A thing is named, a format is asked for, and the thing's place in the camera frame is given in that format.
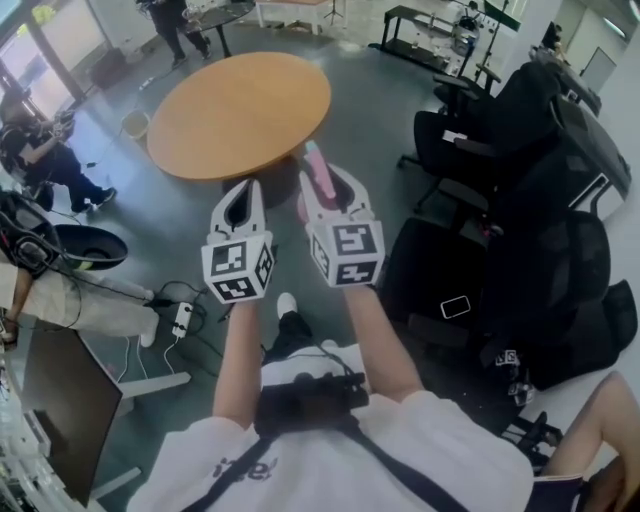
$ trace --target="forearm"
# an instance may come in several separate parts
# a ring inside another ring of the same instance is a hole
[[[358,286],[345,289],[344,295],[373,392],[401,402],[424,389],[375,292]]]
[[[258,303],[234,305],[216,385],[213,415],[228,418],[247,429],[254,420],[260,397],[262,352]]]
[[[49,153],[49,151],[55,148],[58,142],[59,140],[57,137],[51,137],[47,142],[29,152],[29,154],[25,156],[25,160],[27,160],[31,164],[35,164],[43,156]]]
[[[16,287],[13,292],[13,304],[6,314],[7,320],[15,322],[18,319],[18,316],[22,312],[22,308],[24,308],[24,305],[27,302],[32,285],[33,277],[31,277],[31,274],[29,274],[25,269],[19,268]]]

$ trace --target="smartphone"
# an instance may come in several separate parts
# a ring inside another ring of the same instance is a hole
[[[450,318],[464,315],[471,311],[471,304],[469,304],[467,296],[463,295],[461,297],[456,297],[455,299],[442,302],[440,304],[440,310],[442,311],[442,316],[446,320],[449,320]]]

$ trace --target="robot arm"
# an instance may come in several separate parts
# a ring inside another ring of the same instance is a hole
[[[331,287],[375,284],[385,248],[367,190],[345,170],[327,166],[314,143],[307,150],[315,186],[305,172],[300,185],[313,260]]]
[[[274,266],[272,242],[260,183],[245,180],[213,210],[202,248],[204,280],[221,303],[264,297]]]

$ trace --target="black pants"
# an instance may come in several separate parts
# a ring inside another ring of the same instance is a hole
[[[309,324],[295,311],[286,313],[280,319],[280,332],[273,347],[267,351],[263,365],[282,361],[294,352],[313,345],[313,334]]]
[[[184,50],[182,49],[182,46],[180,46],[180,40],[178,39],[178,29],[184,27],[186,24],[187,20],[180,17],[175,21],[166,20],[165,22],[156,25],[158,34],[167,42],[175,59],[185,58]],[[191,44],[196,47],[196,50],[202,54],[207,53],[209,43],[200,32],[194,32],[192,34],[185,33],[184,35]]]
[[[64,185],[69,189],[71,209],[74,212],[80,211],[87,199],[93,204],[104,201],[106,191],[82,174],[82,165],[71,148],[59,144],[52,150],[51,158],[46,163],[49,165],[43,165],[38,171],[27,174],[28,185],[37,185],[44,180]]]

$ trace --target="white t-shirt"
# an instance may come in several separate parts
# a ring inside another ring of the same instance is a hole
[[[357,345],[330,349],[354,371]],[[317,348],[263,368],[263,385],[320,377],[342,368]],[[428,476],[470,512],[521,512],[533,486],[527,458],[472,422],[456,404],[428,391],[402,403],[372,395],[353,411],[363,432],[389,455]],[[204,496],[258,437],[223,418],[207,418],[167,434],[149,480],[128,512],[179,512]],[[286,434],[209,510],[326,512],[431,511],[360,445],[334,431]]]

